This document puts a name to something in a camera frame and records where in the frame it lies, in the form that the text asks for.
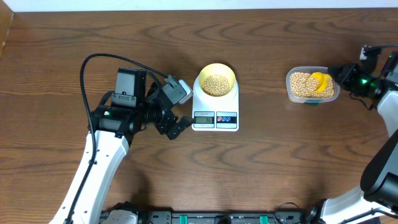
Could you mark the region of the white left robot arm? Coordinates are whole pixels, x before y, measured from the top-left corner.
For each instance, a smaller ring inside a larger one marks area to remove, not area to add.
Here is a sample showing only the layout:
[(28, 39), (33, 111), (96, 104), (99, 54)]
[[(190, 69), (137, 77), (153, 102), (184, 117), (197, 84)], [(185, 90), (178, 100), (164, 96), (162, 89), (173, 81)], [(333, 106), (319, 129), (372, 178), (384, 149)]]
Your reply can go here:
[(134, 135), (153, 124), (173, 140), (194, 123), (193, 118), (178, 118), (171, 110), (189, 100), (192, 89), (170, 75), (165, 85), (155, 79), (147, 90), (146, 78), (152, 75), (135, 68), (118, 70), (116, 89), (106, 93), (89, 113), (84, 155), (52, 223), (98, 223), (115, 172)]

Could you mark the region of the yellow plastic scoop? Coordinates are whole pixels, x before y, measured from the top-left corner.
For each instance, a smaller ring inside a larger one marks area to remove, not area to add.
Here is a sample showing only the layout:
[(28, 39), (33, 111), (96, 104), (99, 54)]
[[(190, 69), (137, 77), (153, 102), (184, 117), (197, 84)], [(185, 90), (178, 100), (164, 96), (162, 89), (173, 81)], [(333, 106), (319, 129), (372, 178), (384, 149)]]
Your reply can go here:
[(308, 77), (305, 87), (313, 93), (322, 93), (328, 87), (329, 79), (331, 79), (329, 74), (315, 72)]

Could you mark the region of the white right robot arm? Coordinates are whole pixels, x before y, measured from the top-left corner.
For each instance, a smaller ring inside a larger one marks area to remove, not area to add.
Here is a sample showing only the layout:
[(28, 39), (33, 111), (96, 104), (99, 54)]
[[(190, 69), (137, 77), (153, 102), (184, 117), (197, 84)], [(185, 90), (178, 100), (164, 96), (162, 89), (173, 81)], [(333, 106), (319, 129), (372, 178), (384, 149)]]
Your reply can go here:
[(313, 207), (306, 223), (379, 223), (381, 216), (397, 218), (397, 51), (374, 77), (382, 49), (364, 46), (359, 63), (330, 67), (328, 73), (351, 99), (371, 100), (367, 109), (381, 115), (389, 138), (366, 166), (360, 185)]

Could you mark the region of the yellow plastic bowl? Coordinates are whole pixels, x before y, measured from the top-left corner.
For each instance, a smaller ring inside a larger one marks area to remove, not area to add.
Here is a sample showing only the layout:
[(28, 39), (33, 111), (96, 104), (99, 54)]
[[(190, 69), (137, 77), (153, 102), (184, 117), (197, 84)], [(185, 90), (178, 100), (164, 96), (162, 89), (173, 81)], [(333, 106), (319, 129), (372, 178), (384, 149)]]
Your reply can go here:
[(230, 93), (237, 83), (231, 68), (222, 63), (212, 63), (203, 68), (198, 76), (200, 88), (210, 96), (220, 97)]

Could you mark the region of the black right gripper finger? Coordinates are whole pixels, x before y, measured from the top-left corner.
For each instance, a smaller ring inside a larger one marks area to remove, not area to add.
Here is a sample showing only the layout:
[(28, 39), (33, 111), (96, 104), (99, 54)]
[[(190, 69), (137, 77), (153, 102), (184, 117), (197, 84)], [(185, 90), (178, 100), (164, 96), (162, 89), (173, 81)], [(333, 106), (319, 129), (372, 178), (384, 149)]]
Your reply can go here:
[(342, 75), (347, 74), (351, 71), (353, 64), (345, 64), (345, 65), (335, 65), (328, 67), (328, 73), (330, 75)]
[(334, 74), (331, 75), (335, 83), (342, 89), (347, 89), (346, 86), (346, 75), (343, 74)]

